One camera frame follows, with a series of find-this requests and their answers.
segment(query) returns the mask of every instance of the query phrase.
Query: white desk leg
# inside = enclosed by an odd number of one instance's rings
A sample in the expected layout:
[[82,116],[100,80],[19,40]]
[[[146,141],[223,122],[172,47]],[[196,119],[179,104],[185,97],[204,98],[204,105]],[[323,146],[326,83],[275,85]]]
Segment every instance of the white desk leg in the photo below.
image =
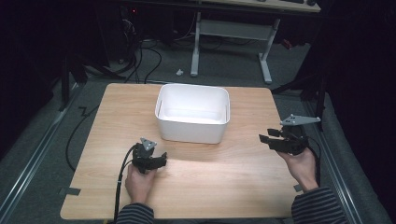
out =
[[197,22],[195,25],[195,46],[194,52],[192,53],[191,62],[191,76],[198,76],[198,65],[199,65],[199,36],[201,32],[201,12],[197,12]]
[[279,23],[280,23],[280,19],[276,19],[274,22],[274,25],[271,29],[271,33],[268,38],[267,46],[264,50],[264,53],[259,54],[260,64],[262,65],[262,74],[264,76],[264,82],[267,84],[272,83],[270,70],[268,69],[268,64],[267,64],[267,56],[268,56],[268,53],[270,52],[271,46],[274,42],[274,38],[275,38],[277,27],[279,26]]

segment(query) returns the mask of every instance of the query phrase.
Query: white plastic bin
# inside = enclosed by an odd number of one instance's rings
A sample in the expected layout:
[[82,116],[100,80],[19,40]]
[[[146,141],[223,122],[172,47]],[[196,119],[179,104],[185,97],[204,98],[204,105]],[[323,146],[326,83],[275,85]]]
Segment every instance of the white plastic bin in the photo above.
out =
[[217,144],[230,121],[230,97],[219,87],[166,84],[155,115],[165,140]]

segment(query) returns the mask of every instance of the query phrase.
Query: person's left hand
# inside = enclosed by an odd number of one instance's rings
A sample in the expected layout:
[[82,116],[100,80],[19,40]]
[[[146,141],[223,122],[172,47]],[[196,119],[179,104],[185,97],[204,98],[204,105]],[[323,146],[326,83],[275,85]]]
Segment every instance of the person's left hand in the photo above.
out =
[[125,188],[131,197],[131,203],[146,203],[149,192],[154,183],[154,176],[157,169],[148,171],[144,175],[130,164],[128,166],[128,176],[125,179]]

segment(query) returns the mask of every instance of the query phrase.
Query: gray carpet floor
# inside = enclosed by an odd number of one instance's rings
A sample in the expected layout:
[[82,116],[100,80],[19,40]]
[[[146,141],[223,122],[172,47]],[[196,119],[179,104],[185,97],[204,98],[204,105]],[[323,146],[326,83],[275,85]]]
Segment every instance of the gray carpet floor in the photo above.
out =
[[[285,49],[280,45],[273,45],[268,64],[273,77],[273,83],[267,85],[263,82],[262,72],[258,57],[254,51],[260,45],[259,42],[248,43],[245,46],[236,45],[230,40],[228,43],[218,45],[217,43],[204,43],[201,50],[200,70],[198,77],[190,77],[192,45],[189,41],[177,42],[172,47],[156,42],[145,42],[142,51],[142,63],[137,69],[140,83],[161,60],[160,65],[148,77],[149,82],[177,82],[213,86],[242,86],[263,87],[274,89],[292,81],[309,51],[309,45],[298,46],[293,49]],[[245,52],[241,49],[253,49]],[[182,76],[177,76],[178,69],[184,71]],[[82,109],[84,106],[90,111],[100,104],[106,85],[111,82],[119,82],[103,76],[89,75],[88,83],[79,87],[74,102],[64,113],[62,122],[49,142],[48,150],[44,153],[44,159],[38,163],[38,168],[32,173],[29,185],[16,200],[15,207],[7,212],[7,223],[103,223],[103,220],[63,220],[60,211],[64,202],[64,196],[60,189],[68,187],[73,172],[68,167],[65,159],[65,148],[70,135],[82,120]],[[134,74],[131,83],[136,82]],[[26,164],[34,155],[37,147],[52,122],[59,118],[61,102],[61,85],[54,87],[53,99],[45,105],[31,120],[13,148],[0,162],[0,179],[2,187],[0,191],[0,202],[7,200],[18,178],[23,174]],[[315,108],[315,101],[301,102],[298,91],[285,91],[274,95],[279,116],[285,119],[290,114],[311,116],[310,108]],[[330,97],[326,96],[326,109],[323,116],[324,132],[318,132],[315,125],[307,125],[305,130],[313,138],[323,138],[330,149],[336,162],[342,179],[334,179],[331,175],[332,168],[329,163],[322,160],[321,184],[330,186],[336,193],[334,183],[343,181],[346,183],[347,192],[356,206],[358,217],[350,220],[351,223],[391,223],[389,217],[378,202],[370,182],[365,177],[359,162],[355,159],[350,146],[343,135],[342,128],[332,109]],[[72,164],[78,164],[79,156],[84,148],[85,141],[91,129],[95,113],[92,113],[79,126],[74,137],[70,141],[69,158]],[[256,220],[256,223],[280,223],[276,218]],[[290,218],[282,220],[292,223]],[[157,223],[166,223],[166,220],[157,220]]]

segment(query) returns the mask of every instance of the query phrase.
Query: striped sleeve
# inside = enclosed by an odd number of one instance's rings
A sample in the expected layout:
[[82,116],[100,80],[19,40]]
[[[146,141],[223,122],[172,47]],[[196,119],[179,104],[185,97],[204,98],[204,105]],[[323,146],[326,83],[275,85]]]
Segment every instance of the striped sleeve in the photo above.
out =
[[347,219],[330,188],[318,188],[296,196],[291,213],[299,223],[347,223]]
[[117,217],[117,224],[151,224],[154,211],[145,204],[131,203],[121,209]]

